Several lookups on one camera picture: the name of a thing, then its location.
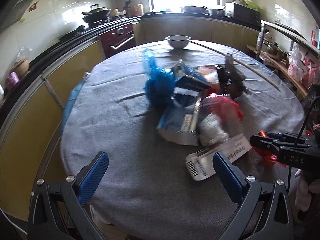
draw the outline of metal screw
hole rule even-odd
[[[44,179],[38,179],[37,184],[39,186],[41,186],[42,184],[44,184]]]
[[[67,182],[73,182],[74,180],[75,180],[75,177],[72,176],[72,175],[70,175],[70,176],[68,176],[68,177],[66,178],[66,181],[67,181]]]
[[[282,186],[282,185],[284,184],[283,180],[281,180],[281,179],[278,179],[278,180],[277,180],[277,183],[278,183],[280,186]]]
[[[254,181],[256,181],[256,178],[254,176],[248,176],[247,180],[250,182],[254,182]]]

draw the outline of round table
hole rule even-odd
[[[275,74],[233,48],[199,43],[233,54],[280,87],[277,90],[236,65],[246,75],[244,84],[251,91],[236,99],[244,112],[247,139],[259,130],[299,131],[304,119],[302,106]],[[147,240],[214,239],[237,205],[218,176],[204,181],[191,178],[184,159],[199,147],[167,142],[157,132],[161,113],[150,107],[143,91],[148,78],[142,69],[146,48],[154,50],[157,65],[163,68],[171,68],[180,58],[190,66],[224,64],[223,56],[199,45],[190,43],[184,50],[174,50],[166,41],[140,45],[101,62],[92,70],[65,125],[63,164],[67,174],[76,175],[99,151],[108,153],[109,168],[91,204],[100,217],[130,235]],[[249,151],[234,165],[259,181],[281,178],[287,182],[287,169],[278,164],[265,169],[260,161]]]

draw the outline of white bowl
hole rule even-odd
[[[174,49],[183,49],[186,47],[191,40],[191,37],[181,36],[181,35],[173,35],[165,38],[169,45]]]

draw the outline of wooden stick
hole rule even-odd
[[[214,52],[217,52],[218,54],[221,54],[221,55],[223,55],[223,56],[226,56],[225,53],[223,53],[223,52],[221,52],[221,51],[218,51],[218,50],[216,50],[216,49],[207,47],[207,46],[202,45],[202,44],[200,44],[200,43],[197,43],[197,42],[195,42],[195,41],[190,41],[190,42],[193,43],[193,44],[199,45],[199,46],[201,46],[201,47],[204,47],[204,48],[206,48],[206,49],[212,50],[212,51],[214,51]],[[273,83],[270,79],[268,79],[267,77],[265,77],[264,75],[262,75],[260,72],[256,71],[253,67],[248,66],[248,65],[244,64],[243,62],[241,62],[240,60],[237,60],[237,59],[235,59],[235,58],[233,58],[233,61],[235,61],[235,62],[241,64],[242,66],[245,66],[246,68],[250,69],[251,71],[253,71],[254,73],[256,73],[258,76],[262,77],[265,81],[267,81],[268,83],[270,83],[271,85],[273,85],[276,89],[279,89],[279,86],[278,86],[278,85],[276,85],[275,83]]]

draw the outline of drawer handle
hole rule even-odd
[[[124,34],[124,28],[119,28],[119,29],[117,30],[117,34],[118,34],[118,35]]]
[[[115,46],[110,46],[111,49],[113,50],[118,50],[120,49],[123,45],[125,45],[126,43],[128,43],[129,41],[131,41],[132,39],[134,39],[134,34],[130,33],[132,35],[132,37],[130,37],[129,39],[125,40],[124,42],[122,42],[121,44],[119,44],[117,47]]]

